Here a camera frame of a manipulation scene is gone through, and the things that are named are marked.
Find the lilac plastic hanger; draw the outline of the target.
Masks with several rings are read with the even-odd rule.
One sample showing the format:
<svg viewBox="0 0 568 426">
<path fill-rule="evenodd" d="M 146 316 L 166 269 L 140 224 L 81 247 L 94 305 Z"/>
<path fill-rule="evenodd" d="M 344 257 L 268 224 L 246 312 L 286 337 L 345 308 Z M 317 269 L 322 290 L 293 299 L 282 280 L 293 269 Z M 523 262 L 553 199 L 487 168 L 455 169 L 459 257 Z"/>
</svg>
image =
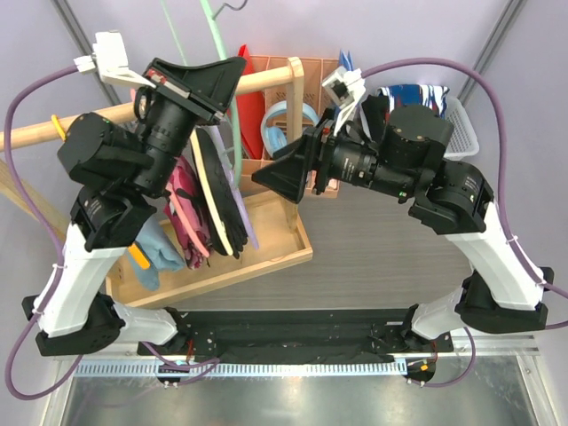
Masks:
<svg viewBox="0 0 568 426">
<path fill-rule="evenodd" d="M 224 145 L 224 141 L 222 139 L 221 133 L 220 133 L 217 126 L 213 126 L 213 127 L 209 127 L 209 134 L 210 134 L 210 136 L 213 140 L 213 143 L 216 147 L 219 159 L 221 160 L 221 162 L 223 164 L 225 176 L 226 176 L 226 178 L 229 182 L 229 185 L 231 187 L 233 199 L 236 202 L 236 205 L 237 205 L 237 208 L 239 210 L 240 217 L 241 217 L 241 221 L 244 225 L 247 236 L 250 239 L 250 242 L 252 243 L 253 248 L 259 249 L 258 239 L 257 239 L 256 233 L 254 231 L 253 225 L 252 225 L 251 221 L 249 220 L 249 214 L 248 214 L 248 211 L 245 207 L 245 203 L 244 203 L 244 200 L 242 198 L 241 191 L 240 191 L 238 185 L 236 184 L 233 169 L 232 169 L 232 166 L 229 162 L 229 159 L 228 159 L 228 156 L 227 156 L 227 151 L 225 149 L 225 145 Z"/>
</svg>

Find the black trousers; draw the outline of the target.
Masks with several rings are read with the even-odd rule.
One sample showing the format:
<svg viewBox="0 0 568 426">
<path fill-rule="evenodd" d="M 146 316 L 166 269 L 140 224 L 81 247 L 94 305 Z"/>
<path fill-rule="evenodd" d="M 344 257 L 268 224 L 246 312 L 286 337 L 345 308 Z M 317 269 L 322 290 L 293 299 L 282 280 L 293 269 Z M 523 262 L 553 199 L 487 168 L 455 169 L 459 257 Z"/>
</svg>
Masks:
<svg viewBox="0 0 568 426">
<path fill-rule="evenodd" d="M 361 103 L 360 120 L 363 130 L 376 143 L 383 140 L 389 113 L 390 100 L 387 96 L 369 95 Z"/>
</svg>

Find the blue patterned garment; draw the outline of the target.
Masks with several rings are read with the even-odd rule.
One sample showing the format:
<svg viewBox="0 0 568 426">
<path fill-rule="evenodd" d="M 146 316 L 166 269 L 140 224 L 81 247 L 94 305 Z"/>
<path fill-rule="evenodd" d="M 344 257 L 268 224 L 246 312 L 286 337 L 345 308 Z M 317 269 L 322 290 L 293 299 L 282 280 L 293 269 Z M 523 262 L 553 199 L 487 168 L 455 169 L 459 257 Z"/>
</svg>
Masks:
<svg viewBox="0 0 568 426">
<path fill-rule="evenodd" d="M 450 89 L 443 85 L 398 84 L 379 87 L 376 95 L 389 100 L 391 112 L 398 107 L 423 105 L 444 118 L 447 108 L 446 96 L 449 91 Z"/>
</svg>

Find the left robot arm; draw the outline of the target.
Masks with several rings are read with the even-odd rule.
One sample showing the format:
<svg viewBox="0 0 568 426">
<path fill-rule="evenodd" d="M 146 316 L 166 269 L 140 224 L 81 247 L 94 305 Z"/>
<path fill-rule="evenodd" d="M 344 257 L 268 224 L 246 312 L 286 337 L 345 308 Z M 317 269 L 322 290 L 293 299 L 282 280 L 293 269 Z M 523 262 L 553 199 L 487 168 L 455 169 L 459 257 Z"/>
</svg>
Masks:
<svg viewBox="0 0 568 426">
<path fill-rule="evenodd" d="M 154 59 L 138 85 L 128 131 L 94 112 L 79 115 L 59 149 L 68 176 L 81 185 L 70 211 L 53 293 L 23 300 L 37 316 L 44 356 L 87 355 L 118 343 L 150 343 L 176 355 L 189 326 L 173 308 L 148 310 L 100 292 L 103 279 L 154 214 L 194 128 L 220 122 L 246 62 L 231 57 L 198 67 Z"/>
</svg>

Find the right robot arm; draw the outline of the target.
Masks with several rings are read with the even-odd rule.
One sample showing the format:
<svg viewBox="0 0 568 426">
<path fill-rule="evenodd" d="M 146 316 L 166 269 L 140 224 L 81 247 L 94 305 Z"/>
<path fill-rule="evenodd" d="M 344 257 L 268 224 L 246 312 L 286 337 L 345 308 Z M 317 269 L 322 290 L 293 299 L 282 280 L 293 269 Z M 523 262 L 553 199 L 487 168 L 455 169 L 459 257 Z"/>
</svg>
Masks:
<svg viewBox="0 0 568 426">
<path fill-rule="evenodd" d="M 541 282 L 552 271 L 521 265 L 483 174 L 446 159 L 453 125 L 422 105 L 383 107 L 365 117 L 367 130 L 349 132 L 325 113 L 255 171 L 253 181 L 293 203 L 302 200 L 309 173 L 315 193 L 334 179 L 392 196 L 468 258 L 472 274 L 454 292 L 408 309 L 399 329 L 408 350 L 463 327 L 495 335 L 543 330 L 548 308 Z"/>
</svg>

